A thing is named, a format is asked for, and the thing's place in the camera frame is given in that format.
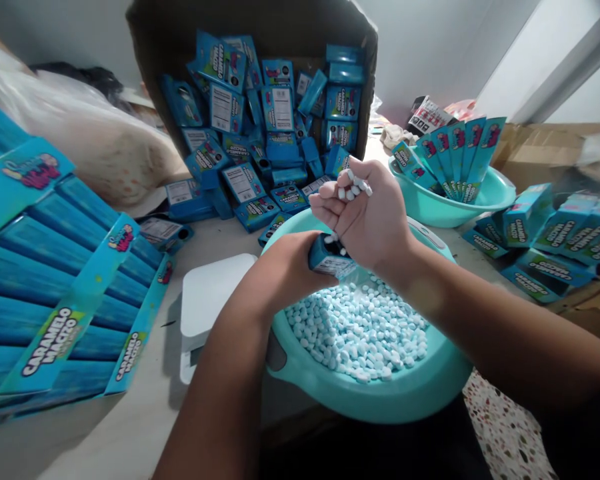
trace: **left hand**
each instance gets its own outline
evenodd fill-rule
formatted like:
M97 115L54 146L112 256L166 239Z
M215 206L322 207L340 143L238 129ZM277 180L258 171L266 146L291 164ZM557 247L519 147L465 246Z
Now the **left hand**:
M309 250L320 233L280 237L249 269L232 296L264 306L264 313L274 316L318 290L338 285L337 278L309 270Z

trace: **speckled floor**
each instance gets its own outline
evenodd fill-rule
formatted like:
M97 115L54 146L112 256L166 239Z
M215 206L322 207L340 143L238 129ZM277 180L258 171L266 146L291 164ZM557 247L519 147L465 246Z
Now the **speckled floor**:
M557 479L540 438L540 425L524 408L474 370L465 404L494 479Z

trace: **white plastic bag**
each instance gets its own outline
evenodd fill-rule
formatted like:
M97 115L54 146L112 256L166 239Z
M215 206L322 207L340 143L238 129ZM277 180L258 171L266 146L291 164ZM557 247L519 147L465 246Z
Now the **white plastic bag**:
M183 167L168 136L118 110L98 90L55 73L32 76L2 50L0 108L64 153L76 175L116 208L138 204Z

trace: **hand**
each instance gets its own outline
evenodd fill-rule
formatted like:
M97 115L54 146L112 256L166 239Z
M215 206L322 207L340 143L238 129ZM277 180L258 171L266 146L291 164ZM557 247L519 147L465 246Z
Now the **hand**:
M309 270L309 250L320 233L280 237L249 269L232 298L239 295L245 306L264 307L264 314L272 317L318 290L338 285L337 278Z
M397 250L415 243L400 186L388 169L375 160L360 161L349 156L353 174L371 186L372 196L358 195L352 201L338 199L338 187L352 181L346 171L337 182L327 182L318 193L309 196L311 211L340 236L348 254L362 267L375 271L391 262Z

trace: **teal plastic bowl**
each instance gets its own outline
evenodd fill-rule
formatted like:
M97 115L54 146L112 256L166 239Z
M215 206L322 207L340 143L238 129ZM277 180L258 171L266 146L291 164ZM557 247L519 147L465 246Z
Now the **teal plastic bowl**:
M515 186L502 173L489 167L474 205L450 200L416 184L396 171L391 160L389 169L398 181L410 217L432 227L456 228L478 215L512 206Z
M450 261L453 256L440 238L409 219L416 238ZM265 247L280 236L306 230L331 231L310 210L290 218ZM372 423L407 423L428 417L448 405L462 390L472 366L434 326L427 329L427 356L412 369L393 374L393 380L360 384L316 362L294 336L284 311L273 319L273 336L267 352L271 376L300 387L324 406L354 419Z

